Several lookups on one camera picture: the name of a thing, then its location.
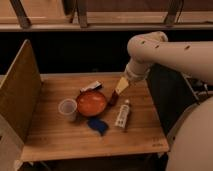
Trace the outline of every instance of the bottle cap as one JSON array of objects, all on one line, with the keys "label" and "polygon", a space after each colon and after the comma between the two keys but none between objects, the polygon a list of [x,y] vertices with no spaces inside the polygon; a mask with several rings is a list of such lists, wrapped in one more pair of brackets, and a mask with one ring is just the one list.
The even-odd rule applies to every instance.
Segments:
[{"label": "bottle cap", "polygon": [[125,100],[125,104],[130,105],[129,99],[126,99],[126,100]]}]

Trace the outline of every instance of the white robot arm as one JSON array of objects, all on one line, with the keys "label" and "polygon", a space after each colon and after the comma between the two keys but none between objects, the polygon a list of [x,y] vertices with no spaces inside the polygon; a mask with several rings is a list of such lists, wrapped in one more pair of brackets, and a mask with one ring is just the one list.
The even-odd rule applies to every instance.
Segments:
[{"label": "white robot arm", "polygon": [[[144,79],[159,63],[213,85],[213,42],[168,42],[163,32],[134,36],[125,77]],[[196,107],[183,122],[169,154],[166,171],[212,171],[213,97]]]},{"label": "white robot arm", "polygon": [[163,32],[152,32],[132,37],[127,49],[131,59],[125,76],[130,81],[143,79],[159,63],[213,84],[213,42],[168,42]]}]

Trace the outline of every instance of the blue towel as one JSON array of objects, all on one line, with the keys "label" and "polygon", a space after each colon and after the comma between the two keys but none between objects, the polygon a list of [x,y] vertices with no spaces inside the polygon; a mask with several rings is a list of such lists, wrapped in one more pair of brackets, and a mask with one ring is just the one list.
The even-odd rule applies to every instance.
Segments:
[{"label": "blue towel", "polygon": [[106,130],[109,128],[106,122],[100,120],[97,117],[89,118],[87,124],[91,129],[98,131],[101,136],[103,136]]}]

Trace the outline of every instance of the plastic bowl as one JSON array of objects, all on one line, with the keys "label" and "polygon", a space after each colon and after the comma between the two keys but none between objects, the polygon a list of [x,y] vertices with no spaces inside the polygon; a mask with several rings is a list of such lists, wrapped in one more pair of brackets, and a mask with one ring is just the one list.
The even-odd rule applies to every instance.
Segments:
[{"label": "plastic bowl", "polygon": [[107,106],[106,97],[97,90],[89,90],[81,93],[76,101],[78,112],[86,117],[102,113]]}]

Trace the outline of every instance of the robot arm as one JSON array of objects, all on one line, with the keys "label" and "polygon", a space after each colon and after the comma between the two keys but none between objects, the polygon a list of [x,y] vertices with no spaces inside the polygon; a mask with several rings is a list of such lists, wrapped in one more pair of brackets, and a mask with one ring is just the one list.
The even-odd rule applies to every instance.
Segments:
[{"label": "robot arm", "polygon": [[132,37],[127,49],[129,81],[145,78],[153,63],[159,63],[213,84],[213,42],[168,42],[163,32],[153,32]]}]

